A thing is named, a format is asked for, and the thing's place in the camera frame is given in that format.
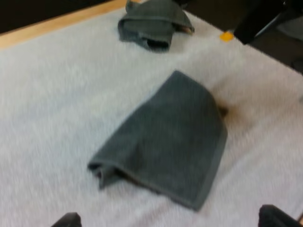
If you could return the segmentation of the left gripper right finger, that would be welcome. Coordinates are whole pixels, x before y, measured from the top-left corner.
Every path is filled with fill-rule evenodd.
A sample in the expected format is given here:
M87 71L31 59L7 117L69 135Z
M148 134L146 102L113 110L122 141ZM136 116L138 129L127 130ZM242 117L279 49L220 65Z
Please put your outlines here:
M302 227L302 224L274 205L259 209L258 227Z

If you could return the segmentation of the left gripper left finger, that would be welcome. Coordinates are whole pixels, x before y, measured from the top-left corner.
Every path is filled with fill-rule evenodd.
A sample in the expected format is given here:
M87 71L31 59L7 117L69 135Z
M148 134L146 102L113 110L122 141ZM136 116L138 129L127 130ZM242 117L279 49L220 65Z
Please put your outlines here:
M52 227L81 227L81 217L76 212L66 213Z

